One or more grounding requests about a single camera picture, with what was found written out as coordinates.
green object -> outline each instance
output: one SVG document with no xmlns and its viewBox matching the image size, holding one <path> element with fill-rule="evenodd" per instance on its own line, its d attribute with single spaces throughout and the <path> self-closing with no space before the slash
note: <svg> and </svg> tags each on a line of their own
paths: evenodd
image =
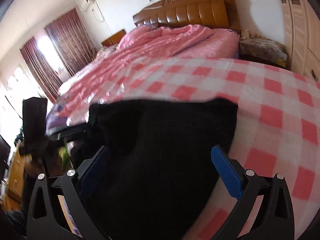
<svg viewBox="0 0 320 240">
<path fill-rule="evenodd" d="M 59 155 L 62 160 L 62 169 L 65 170 L 67 168 L 71 168 L 71 161 L 66 146 L 59 148 Z"/>
</svg>

cable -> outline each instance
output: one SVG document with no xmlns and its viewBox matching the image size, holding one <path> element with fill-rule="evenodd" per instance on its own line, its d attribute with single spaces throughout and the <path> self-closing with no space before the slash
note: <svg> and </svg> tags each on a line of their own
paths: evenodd
<svg viewBox="0 0 320 240">
<path fill-rule="evenodd" d="M 96 21 L 99 22 L 99 23 L 105 22 L 105 23 L 106 23 L 106 26 L 108 27 L 108 29 L 109 29 L 109 31 L 110 31 L 110 33 L 111 33 L 111 30 L 110 30 L 110 28 L 109 28 L 109 25 L 107 24 L 107 22 L 106 22 L 106 20 L 105 20 L 105 18 L 104 18 L 104 16 L 103 16 L 103 14 L 102 14 L 102 11 L 100 10 L 100 7 L 99 7 L 97 1 L 94 1 L 94 3 L 97 5 L 97 7 L 98 7 L 98 9 L 99 9 L 100 14 L 101 14 L 101 16 L 102 16 L 102 18 L 103 18 L 103 21 L 100 21 L 100 20 L 97 19 L 96 14 L 95 14 L 96 11 L 94 10 L 94 8 L 92 8 L 92 13 L 93 13 L 94 18 L 95 18 Z"/>
<path fill-rule="evenodd" d="M 16 111 L 16 109 L 14 109 L 13 105 L 10 103 L 9 99 L 7 98 L 7 96 L 4 96 L 5 99 L 7 99 L 8 103 L 10 104 L 10 106 L 13 108 L 13 110 L 17 113 L 17 115 L 19 116 L 20 119 L 22 119 L 22 117 L 20 116 L 20 114 L 18 114 L 18 112 Z"/>
</svg>

blue grip pad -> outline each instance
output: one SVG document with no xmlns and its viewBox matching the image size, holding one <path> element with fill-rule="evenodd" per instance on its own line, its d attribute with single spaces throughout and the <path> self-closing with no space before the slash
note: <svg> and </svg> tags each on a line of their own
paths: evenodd
<svg viewBox="0 0 320 240">
<path fill-rule="evenodd" d="M 242 181 L 218 146 L 212 148 L 211 160 L 230 196 L 240 200 L 242 197 Z"/>
</svg>

pink comforter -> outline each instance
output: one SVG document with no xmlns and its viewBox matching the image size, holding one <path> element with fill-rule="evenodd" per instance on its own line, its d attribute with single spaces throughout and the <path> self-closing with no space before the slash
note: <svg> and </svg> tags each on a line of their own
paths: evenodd
<svg viewBox="0 0 320 240">
<path fill-rule="evenodd" d="M 139 28 L 132 32 L 136 35 Z M 65 106 L 59 116 L 70 116 L 88 97 L 99 93 L 105 82 L 113 81 L 139 57 L 224 57 L 231 58 L 237 51 L 239 35 L 231 30 L 210 29 L 201 25 L 182 28 L 161 27 L 148 29 L 137 39 L 124 38 L 120 49 L 104 59 L 98 67 L 76 82 L 65 93 Z"/>
<path fill-rule="evenodd" d="M 320 207 L 320 83 L 291 71 L 234 59 L 139 57 L 106 81 L 71 115 L 82 122 L 92 102 L 151 98 L 206 101 L 228 98 L 239 105 L 229 157 L 260 176 L 282 173 L 293 205 L 295 239 Z M 221 179 L 182 240 L 210 240 L 236 203 Z M 259 209 L 253 208 L 248 232 Z"/>
</svg>

window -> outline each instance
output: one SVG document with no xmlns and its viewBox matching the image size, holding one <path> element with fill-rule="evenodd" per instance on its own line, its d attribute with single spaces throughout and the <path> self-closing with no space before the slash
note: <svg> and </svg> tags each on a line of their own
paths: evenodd
<svg viewBox="0 0 320 240">
<path fill-rule="evenodd" d="M 63 63 L 48 36 L 43 36 L 38 40 L 38 48 L 57 74 L 60 74 L 65 70 Z"/>
<path fill-rule="evenodd" d="M 31 97 L 40 97 L 40 95 L 20 66 L 8 79 L 7 85 L 6 98 L 14 111 L 22 117 L 22 101 Z M 48 110 L 51 108 L 52 103 L 48 102 Z"/>
</svg>

